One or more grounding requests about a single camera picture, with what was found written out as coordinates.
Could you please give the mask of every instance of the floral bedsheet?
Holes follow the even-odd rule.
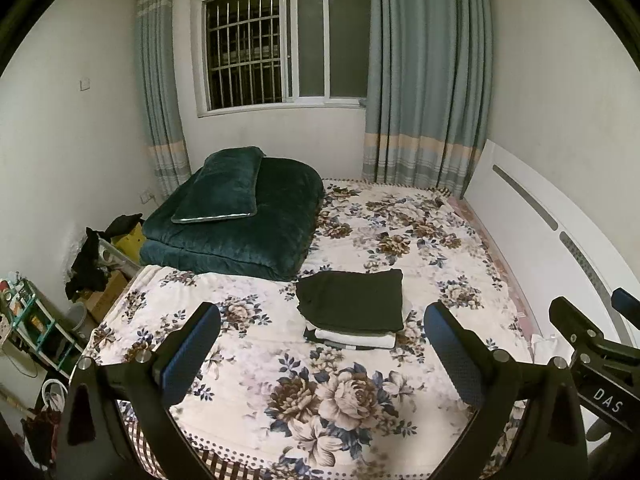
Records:
[[[481,239],[442,193],[331,180],[325,188],[300,276],[402,269],[408,316],[395,348],[305,342],[294,283],[149,266],[86,353],[102,364],[133,359],[210,301],[222,331],[184,401],[171,408],[201,456],[265,480],[424,478],[471,415],[425,339],[425,307],[442,300],[489,348],[530,362],[516,307]],[[499,466],[519,415],[514,410],[489,468]]]

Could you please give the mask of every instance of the bolt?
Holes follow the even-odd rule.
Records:
[[[560,370],[564,370],[567,366],[566,361],[560,356],[554,357],[554,365],[556,366],[556,368],[559,368]]]
[[[144,350],[141,350],[136,354],[136,361],[138,361],[139,363],[146,363],[147,361],[149,361],[149,359],[151,359],[151,356],[151,350],[145,348]]]
[[[91,363],[93,362],[94,360],[90,357],[83,357],[78,361],[78,368],[80,368],[81,370],[86,370],[89,366],[91,366]]]
[[[502,348],[498,348],[494,351],[494,359],[499,363],[506,363],[510,357],[509,353]]]

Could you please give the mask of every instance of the folded black shirt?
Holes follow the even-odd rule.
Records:
[[[324,270],[296,283],[298,310],[318,328],[350,333],[398,332],[402,270],[364,274]]]

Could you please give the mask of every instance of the wall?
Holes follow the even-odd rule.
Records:
[[[191,0],[174,0],[175,76],[191,169],[212,152],[259,146],[267,156],[296,158],[323,177],[360,178],[364,110],[280,108],[199,118],[191,52]]]
[[[156,184],[134,78],[134,8],[56,0],[0,78],[0,276],[20,270],[63,312],[72,241],[86,226],[154,208],[139,197]],[[79,91],[81,78],[91,88]],[[29,398],[5,359],[0,386]]]
[[[489,138],[564,192],[640,278],[638,69],[588,0],[492,0],[492,12]]]

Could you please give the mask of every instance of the white window frame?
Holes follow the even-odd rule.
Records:
[[[358,98],[332,98],[330,96],[330,60],[329,60],[329,0],[323,0],[324,5],[324,96],[300,97],[298,81],[298,13],[297,0],[290,0],[291,9],[291,89],[292,97],[289,97],[289,78],[287,75],[287,16],[286,12],[280,13],[280,74],[282,81],[282,101],[281,103],[266,103],[257,105],[244,105],[229,108],[219,108],[212,110],[210,104],[209,77],[207,77],[207,38],[204,34],[206,30],[206,10],[207,2],[211,0],[191,0],[191,57],[193,60],[193,79],[196,97],[196,111],[198,117],[222,115],[236,112],[247,112],[254,110],[265,110],[273,108],[299,108],[299,107],[337,107],[337,108],[359,108],[362,107],[361,99]],[[286,0],[280,0],[280,8],[283,9]]]

